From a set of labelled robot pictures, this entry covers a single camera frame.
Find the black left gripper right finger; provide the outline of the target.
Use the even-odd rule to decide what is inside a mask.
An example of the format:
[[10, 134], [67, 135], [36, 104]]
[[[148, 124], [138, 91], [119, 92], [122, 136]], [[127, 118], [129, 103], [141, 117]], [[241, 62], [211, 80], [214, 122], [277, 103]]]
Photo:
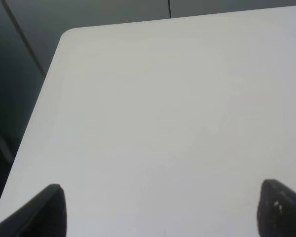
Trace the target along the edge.
[[296, 237], [296, 192], [278, 180], [264, 180], [257, 226], [261, 237]]

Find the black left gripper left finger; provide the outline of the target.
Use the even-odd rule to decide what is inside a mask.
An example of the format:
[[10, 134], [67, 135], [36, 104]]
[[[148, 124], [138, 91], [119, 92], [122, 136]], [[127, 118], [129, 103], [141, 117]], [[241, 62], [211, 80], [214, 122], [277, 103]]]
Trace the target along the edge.
[[51, 184], [0, 222], [0, 237], [65, 237], [67, 209], [65, 193]]

